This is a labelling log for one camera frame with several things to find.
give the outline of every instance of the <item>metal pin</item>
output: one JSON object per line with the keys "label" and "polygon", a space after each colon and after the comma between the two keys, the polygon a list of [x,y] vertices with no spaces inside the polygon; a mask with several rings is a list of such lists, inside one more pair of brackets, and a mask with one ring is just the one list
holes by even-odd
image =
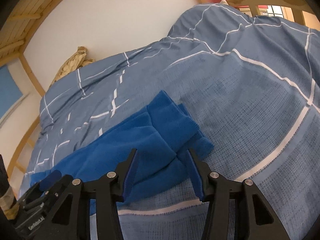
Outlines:
{"label": "metal pin", "polygon": [[74,179],[74,180],[72,181],[72,184],[73,184],[73,185],[79,185],[80,182],[81,182],[80,179]]}
{"label": "metal pin", "polygon": [[117,174],[114,171],[110,171],[107,173],[108,178],[114,178]]}
{"label": "metal pin", "polygon": [[215,171],[214,171],[214,172],[211,172],[211,173],[210,173],[210,177],[211,177],[211,178],[214,178],[214,179],[219,178],[219,173],[217,173],[217,172],[215,172]]}
{"label": "metal pin", "polygon": [[247,184],[248,186],[252,186],[253,185],[253,181],[251,179],[246,179],[244,181],[245,184]]}

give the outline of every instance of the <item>blue duvet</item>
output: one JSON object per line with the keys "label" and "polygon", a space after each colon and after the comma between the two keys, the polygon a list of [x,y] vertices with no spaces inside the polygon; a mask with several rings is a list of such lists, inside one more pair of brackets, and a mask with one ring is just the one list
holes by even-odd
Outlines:
{"label": "blue duvet", "polygon": [[[31,174],[51,169],[164,90],[214,143],[204,159],[211,169],[252,178],[291,240],[303,239],[320,214],[319,37],[283,18],[194,6],[160,41],[52,85],[21,191]],[[187,179],[123,205],[119,215],[125,239],[197,240],[206,209]],[[94,216],[91,228],[96,239]]]}

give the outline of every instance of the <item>blue towel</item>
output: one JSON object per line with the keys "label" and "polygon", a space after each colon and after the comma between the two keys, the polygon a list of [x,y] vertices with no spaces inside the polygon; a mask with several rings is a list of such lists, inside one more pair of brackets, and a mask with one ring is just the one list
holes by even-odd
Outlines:
{"label": "blue towel", "polygon": [[144,108],[102,134],[98,139],[62,159],[51,170],[35,173],[31,184],[54,170],[84,182],[99,179],[127,159],[132,148],[139,153],[139,167],[125,203],[151,197],[187,178],[179,160],[189,147],[203,159],[213,144],[202,134],[186,108],[177,106],[166,92]]}

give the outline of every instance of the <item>white stripe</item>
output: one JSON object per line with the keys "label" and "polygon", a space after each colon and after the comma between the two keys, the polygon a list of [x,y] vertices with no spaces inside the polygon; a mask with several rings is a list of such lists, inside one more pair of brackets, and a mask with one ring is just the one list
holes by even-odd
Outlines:
{"label": "white stripe", "polygon": [[255,26],[270,26],[270,27],[277,27],[277,28],[279,28],[279,27],[281,27],[282,24],[288,26],[290,29],[293,29],[293,30],[296,30],[296,31],[298,31],[298,32],[302,32],[302,33],[305,33],[305,34],[308,34],[307,32],[304,32],[304,31],[298,30],[298,29],[296,29],[296,28],[293,28],[293,27],[287,25],[287,24],[284,23],[284,22],[281,22],[280,25],[271,25],[271,24],[266,24],[266,23],[256,23]]}
{"label": "white stripe", "polygon": [[241,60],[246,61],[246,62],[249,62],[249,63],[252,63],[252,64],[254,64],[254,65],[261,66],[261,67],[267,69],[268,71],[270,71],[270,72],[271,72],[273,75],[275,75],[278,79],[287,81],[287,83],[288,83],[289,85],[295,87],[295,88],[299,91],[299,93],[305,98],[305,100],[309,100],[309,98],[307,98],[306,95],[305,95],[304,93],[302,93],[301,89],[298,87],[298,85],[297,85],[295,82],[291,81],[290,79],[288,79],[288,78],[286,78],[286,77],[285,77],[285,78],[280,77],[278,73],[276,73],[274,70],[272,70],[270,67],[268,67],[266,64],[264,64],[264,63],[262,63],[262,62],[260,62],[260,61],[256,61],[256,60],[253,60],[253,59],[250,59],[250,58],[243,57],[243,56],[239,53],[239,51],[238,51],[237,49],[233,49],[232,51],[234,51]]}
{"label": "white stripe", "polygon": [[102,116],[104,116],[106,114],[109,114],[109,111],[106,111],[106,112],[104,112],[102,114],[93,115],[93,116],[90,117],[90,119],[99,118],[99,117],[102,117]]}
{"label": "white stripe", "polygon": [[[203,42],[204,44],[206,44],[207,48],[208,48],[213,54],[215,54],[215,55],[217,55],[217,56],[225,56],[225,55],[228,55],[228,54],[231,53],[231,51],[226,51],[226,52],[223,52],[223,53],[215,52],[213,49],[211,49],[211,48],[209,47],[209,45],[208,45],[205,41],[201,41],[201,40],[198,40],[198,39],[196,39],[196,38],[190,39],[190,38],[183,38],[183,37],[176,37],[176,38],[172,38],[172,37],[170,37],[170,36],[168,36],[168,37],[171,38],[171,39],[186,39],[186,40],[196,40],[196,41]],[[245,61],[245,62],[249,62],[249,63],[254,64],[254,65],[261,66],[261,67],[267,69],[268,71],[270,71],[270,72],[271,72],[273,75],[275,75],[278,79],[286,81],[289,85],[295,87],[295,88],[298,90],[298,92],[305,98],[305,100],[307,100],[307,101],[309,100],[309,98],[301,91],[301,89],[298,87],[298,85],[297,85],[295,82],[291,81],[291,80],[288,79],[287,77],[284,77],[284,78],[283,78],[283,77],[280,77],[278,73],[276,73],[273,69],[271,69],[271,68],[268,67],[266,64],[264,64],[264,63],[262,63],[262,62],[260,62],[260,61],[256,61],[256,60],[253,60],[253,59],[250,59],[250,58],[247,58],[247,57],[243,57],[243,56],[239,53],[239,51],[238,51],[237,49],[233,49],[232,51],[234,51],[241,60],[243,60],[243,61]],[[197,52],[197,53],[195,53],[195,54],[189,55],[189,56],[187,56],[187,57],[180,58],[180,59],[176,60],[175,62],[173,62],[172,64],[170,64],[166,69],[168,69],[168,68],[169,68],[171,65],[173,65],[174,63],[177,63],[177,62],[179,62],[179,61],[181,61],[181,60],[184,60],[184,59],[193,57],[193,56],[195,56],[195,55],[197,55],[197,54],[200,54],[200,53],[209,53],[209,52],[202,50],[202,51],[199,51],[199,52]]]}
{"label": "white stripe", "polygon": [[117,89],[115,89],[115,91],[113,91],[113,100],[111,101],[111,104],[112,104],[112,109],[111,109],[111,111],[112,111],[112,114],[111,114],[111,117],[113,117],[114,116],[114,114],[115,114],[115,112],[116,112],[116,103],[115,103],[115,100],[116,100],[116,98],[117,98]]}
{"label": "white stripe", "polygon": [[154,55],[152,55],[152,56],[144,57],[143,59],[154,57],[154,56],[158,55],[158,54],[161,52],[161,50],[163,50],[163,49],[170,49],[172,44],[173,44],[173,42],[170,43],[170,46],[169,46],[168,48],[161,48],[156,54],[154,54]]}
{"label": "white stripe", "polygon": [[53,123],[53,118],[52,118],[52,116],[51,116],[51,114],[49,113],[49,109],[48,109],[48,106],[47,106],[47,103],[46,103],[46,101],[45,101],[45,94],[44,94],[44,105],[45,105],[45,109],[47,109],[47,112],[48,112],[48,114],[49,114],[49,116],[50,116],[50,118],[51,118],[51,122]]}
{"label": "white stripe", "polygon": [[185,38],[185,37],[172,38],[172,37],[170,37],[170,36],[168,36],[168,38],[173,39],[173,40],[175,40],[175,39],[181,39],[181,40],[189,40],[189,41],[200,41],[200,42],[204,43],[204,44],[207,46],[207,48],[208,48],[214,55],[217,55],[217,56],[225,56],[225,55],[228,55],[228,54],[231,53],[230,51],[226,51],[226,52],[223,52],[223,53],[219,53],[219,52],[217,52],[217,51],[214,51],[213,49],[210,48],[210,46],[208,45],[208,43],[206,43],[205,41],[199,40],[199,39],[197,39],[197,38],[192,38],[192,39],[191,39],[191,38]]}
{"label": "white stripe", "polygon": [[189,56],[186,56],[186,57],[183,57],[183,58],[179,58],[179,59],[176,60],[175,62],[171,63],[165,70],[169,69],[170,66],[172,66],[173,64],[175,64],[175,63],[177,63],[177,62],[179,62],[179,61],[185,60],[185,59],[187,59],[187,58],[191,58],[191,57],[193,57],[193,56],[195,56],[195,55],[198,55],[198,54],[200,54],[200,53],[208,53],[208,54],[211,54],[210,52],[201,50],[201,51],[199,51],[199,52],[197,52],[197,53],[194,53],[194,54],[191,54],[191,55],[189,55]]}
{"label": "white stripe", "polygon": [[125,58],[127,59],[127,65],[128,65],[128,67],[130,67],[129,58],[125,52],[124,52],[124,55],[125,55]]}
{"label": "white stripe", "polygon": [[284,137],[282,142],[278,145],[278,147],[270,153],[266,158],[264,158],[261,162],[259,162],[256,166],[239,176],[238,178],[235,179],[235,181],[240,181],[242,182],[244,179],[247,179],[251,177],[252,175],[256,174],[258,171],[269,165],[275,158],[278,157],[278,155],[283,151],[283,149],[286,147],[286,145],[289,143],[291,138],[294,136],[298,128],[300,127],[303,119],[305,118],[309,108],[305,106],[301,113],[299,114],[296,122],[294,125],[291,127],[290,131],[288,134]]}
{"label": "white stripe", "polygon": [[52,101],[48,104],[48,106],[51,105],[58,97],[60,97],[61,95],[63,95],[65,92],[68,92],[70,89],[71,89],[71,88],[69,88],[68,90],[64,91],[63,93],[61,93],[60,95],[58,95],[57,97],[55,97],[54,100],[52,100]]}
{"label": "white stripe", "polygon": [[115,90],[113,91],[113,96],[114,96],[115,99],[117,98],[117,89],[115,89]]}
{"label": "white stripe", "polygon": [[84,80],[87,80],[87,79],[89,79],[89,78],[96,77],[96,76],[98,76],[98,75],[102,74],[103,72],[105,72],[107,69],[108,69],[108,68],[106,68],[105,70],[103,70],[103,71],[99,72],[98,74],[95,74],[95,75],[93,75],[93,76],[87,77],[87,78],[85,78]]}
{"label": "white stripe", "polygon": [[79,78],[79,87],[82,89],[82,93],[83,93],[83,95],[84,96],[86,96],[86,94],[85,94],[85,92],[84,92],[84,89],[82,88],[82,86],[81,86],[81,78],[80,78],[80,72],[79,72],[79,69],[77,69],[77,71],[78,71],[78,78]]}
{"label": "white stripe", "polygon": [[169,212],[174,212],[186,207],[192,207],[192,206],[199,206],[199,205],[204,205],[199,199],[193,199],[193,200],[188,200],[184,202],[180,202],[178,204],[165,207],[165,208],[159,208],[155,210],[148,210],[148,211],[139,211],[139,210],[119,210],[118,215],[161,215]]}
{"label": "white stripe", "polygon": [[217,5],[217,4],[213,4],[213,6],[215,6],[215,7],[222,7],[222,8],[224,8],[225,10],[227,10],[227,11],[229,11],[229,12],[231,12],[231,13],[233,13],[234,15],[237,15],[237,16],[240,16],[242,19],[244,19],[247,23],[249,23],[242,15],[240,15],[240,14],[236,14],[235,12],[233,12],[233,11],[230,11],[228,8],[226,8],[226,7],[224,7],[224,6],[222,6],[222,5]]}
{"label": "white stripe", "polygon": [[310,60],[309,60],[309,56],[308,56],[309,38],[310,38],[310,28],[308,28],[307,42],[306,42],[306,46],[304,47],[304,50],[305,50],[306,57],[307,57],[308,64],[309,64],[309,73],[310,73],[310,76],[312,77],[312,69],[311,69],[311,64],[310,64]]}
{"label": "white stripe", "polygon": [[57,144],[56,144],[56,147],[53,151],[53,155],[52,155],[52,166],[54,166],[54,156],[56,155],[56,150],[57,150]]}
{"label": "white stripe", "polygon": [[240,30],[241,25],[243,25],[243,24],[242,24],[242,23],[240,23],[240,24],[239,24],[238,29],[227,32],[226,37],[224,38],[224,41],[223,41],[223,43],[221,43],[220,48],[218,49],[218,51],[217,51],[217,52],[219,52],[219,51],[220,51],[220,49],[222,48],[223,44],[226,42],[227,37],[228,37],[228,34],[229,34],[229,33],[233,33],[233,32],[237,32],[237,31],[239,31],[239,30]]}
{"label": "white stripe", "polygon": [[43,162],[41,162],[41,163],[38,163],[37,165],[41,165],[41,164],[44,164],[44,162],[46,162],[47,160],[49,160],[49,158],[48,158],[48,159],[44,159],[44,160],[43,160]]}
{"label": "white stripe", "polygon": [[130,56],[132,56],[132,55],[134,55],[134,54],[137,54],[137,53],[139,53],[140,51],[143,51],[144,49],[140,49],[140,50],[138,50],[138,51],[136,51],[136,52],[134,52],[134,53],[132,53]]}
{"label": "white stripe", "polygon": [[66,144],[66,143],[68,143],[68,142],[70,142],[70,140],[65,141],[65,142],[63,142],[63,143],[60,143],[57,148],[59,148],[61,145],[64,145],[64,144]]}
{"label": "white stripe", "polygon": [[86,97],[81,97],[81,100],[83,100],[83,99],[85,99],[85,98],[87,98],[87,97],[89,97],[90,95],[92,95],[93,94],[93,92],[91,92],[89,95],[87,95]]}
{"label": "white stripe", "polygon": [[35,173],[35,171],[36,171],[36,166],[38,165],[40,153],[41,153],[41,150],[39,151],[38,158],[37,158],[37,160],[36,160],[35,168],[33,169],[33,171],[29,171],[28,174],[30,174],[30,173]]}
{"label": "white stripe", "polygon": [[189,32],[188,32],[188,34],[187,34],[185,37],[187,37],[187,36],[190,34],[190,31],[191,31],[191,30],[194,31],[194,30],[196,29],[197,25],[203,20],[204,12],[205,12],[206,10],[208,10],[211,6],[213,6],[213,4],[212,4],[212,5],[209,5],[208,8],[205,9],[205,10],[202,12],[201,19],[197,22],[197,24],[195,25],[195,27],[194,27],[193,29],[192,29],[192,28],[189,29]]}
{"label": "white stripe", "polygon": [[315,97],[315,87],[316,87],[316,82],[315,82],[314,79],[312,79],[312,81],[311,81],[310,98],[309,98],[309,100],[308,100],[308,102],[307,102],[307,104],[308,104],[309,106],[312,105],[313,99],[314,99],[314,97]]}

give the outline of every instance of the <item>window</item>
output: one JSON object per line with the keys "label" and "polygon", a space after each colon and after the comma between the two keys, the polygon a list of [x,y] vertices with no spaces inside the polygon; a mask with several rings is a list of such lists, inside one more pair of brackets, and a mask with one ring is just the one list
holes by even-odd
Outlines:
{"label": "window", "polygon": [[268,15],[269,16],[278,16],[283,18],[283,12],[280,6],[268,5]]}
{"label": "window", "polygon": [[22,97],[6,65],[0,67],[0,125]]}

